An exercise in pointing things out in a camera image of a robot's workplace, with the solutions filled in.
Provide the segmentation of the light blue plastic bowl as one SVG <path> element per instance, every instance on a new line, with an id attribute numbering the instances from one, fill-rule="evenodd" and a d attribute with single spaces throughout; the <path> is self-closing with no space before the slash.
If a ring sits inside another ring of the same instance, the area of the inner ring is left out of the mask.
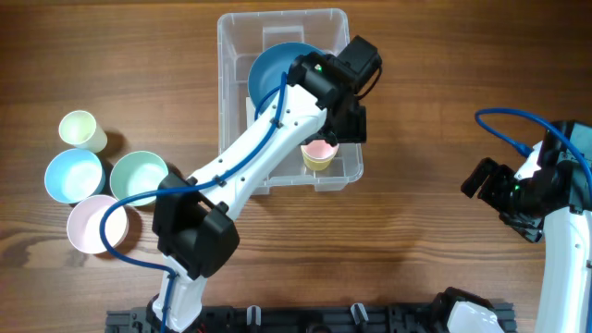
<path id="1" fill-rule="evenodd" d="M 103 190 L 105 171 L 95 153 L 69 149 L 49 163 L 44 174 L 44 186 L 55 201 L 76 204 Z"/>

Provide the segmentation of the mint green bowl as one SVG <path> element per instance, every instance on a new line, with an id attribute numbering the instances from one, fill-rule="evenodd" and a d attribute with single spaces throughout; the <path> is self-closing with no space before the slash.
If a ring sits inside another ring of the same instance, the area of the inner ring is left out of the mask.
<path id="1" fill-rule="evenodd" d="M 111 192 L 122 200 L 155 191 L 168 173 L 167 163 L 159 155 L 148 151 L 129 153 L 121 157 L 111 171 Z"/>

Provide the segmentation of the dark blue deep plate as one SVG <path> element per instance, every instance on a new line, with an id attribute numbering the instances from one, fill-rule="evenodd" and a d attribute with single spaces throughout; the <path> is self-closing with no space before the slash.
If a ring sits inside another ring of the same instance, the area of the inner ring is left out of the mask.
<path id="1" fill-rule="evenodd" d="M 311 52 L 324 54 L 310 44 L 297 42 L 280 43 L 263 51 L 253 62 L 248 76 L 248 92 L 253 104 L 258 106 L 267 93 L 277 88 L 281 73 L 288 73 L 298 56 Z"/>

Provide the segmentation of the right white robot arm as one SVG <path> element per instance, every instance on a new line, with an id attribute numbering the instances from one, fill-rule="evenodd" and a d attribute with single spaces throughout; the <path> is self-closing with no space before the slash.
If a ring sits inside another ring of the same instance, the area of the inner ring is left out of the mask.
<path id="1" fill-rule="evenodd" d="M 494 208 L 527 241 L 543 241 L 546 260 L 537 332 L 586 332 L 591 327 L 591 128 L 576 120 L 553 122 L 526 162 L 512 170 L 484 158 L 462 184 L 468 197 Z"/>

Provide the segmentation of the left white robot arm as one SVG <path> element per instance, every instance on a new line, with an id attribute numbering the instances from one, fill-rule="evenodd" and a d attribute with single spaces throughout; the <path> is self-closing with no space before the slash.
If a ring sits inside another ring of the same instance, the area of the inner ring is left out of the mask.
<path id="1" fill-rule="evenodd" d="M 184 332 L 196 322 L 207 279 L 240 243 L 236 219 L 292 149 L 314 140 L 365 142 L 360 91 L 381 72 L 377 55 L 299 55 L 281 72 L 277 91 L 259 104 L 254 123 L 222 155 L 188 179 L 161 181 L 153 232 L 167 272 L 151 305 L 161 331 Z"/>

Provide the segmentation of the pink plastic bowl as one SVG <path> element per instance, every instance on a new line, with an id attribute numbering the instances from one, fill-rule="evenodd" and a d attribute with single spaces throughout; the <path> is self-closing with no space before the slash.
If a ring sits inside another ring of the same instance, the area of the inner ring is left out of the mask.
<path id="1" fill-rule="evenodd" d="M 107 195 L 94 195 L 78 203 L 70 213 L 67 234 L 70 243 L 80 252 L 98 254 L 106 251 L 100 237 L 100 222 L 106 210 L 117 200 Z M 105 235 L 112 247 L 117 247 L 129 231 L 128 216 L 119 207 L 107 219 Z"/>

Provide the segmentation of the pink plastic cup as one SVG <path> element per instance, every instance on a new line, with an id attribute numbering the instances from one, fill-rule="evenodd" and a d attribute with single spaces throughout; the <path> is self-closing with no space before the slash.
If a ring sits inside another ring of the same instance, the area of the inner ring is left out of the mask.
<path id="1" fill-rule="evenodd" d="M 302 154 L 310 160 L 321 162 L 332 159 L 339 150 L 339 145 L 332 146 L 324 140 L 314 140 L 301 146 Z"/>

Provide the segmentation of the cream plastic cup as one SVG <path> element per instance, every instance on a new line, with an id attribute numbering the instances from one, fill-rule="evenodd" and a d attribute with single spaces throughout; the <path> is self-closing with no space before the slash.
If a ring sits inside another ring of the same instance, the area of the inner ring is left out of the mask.
<path id="1" fill-rule="evenodd" d="M 107 146 L 107 136 L 95 117 L 84 110 L 65 115 L 59 123 L 61 140 L 79 149 L 100 153 Z"/>

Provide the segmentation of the yellow plastic cup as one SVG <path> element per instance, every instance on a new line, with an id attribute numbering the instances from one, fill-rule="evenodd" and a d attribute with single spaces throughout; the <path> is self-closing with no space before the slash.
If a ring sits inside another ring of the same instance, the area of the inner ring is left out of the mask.
<path id="1" fill-rule="evenodd" d="M 327 169 L 334 159 L 333 156 L 324 159 L 317 159 L 312 158 L 311 156 L 306 154 L 304 154 L 302 157 L 305 166 L 313 171 L 322 171 Z"/>

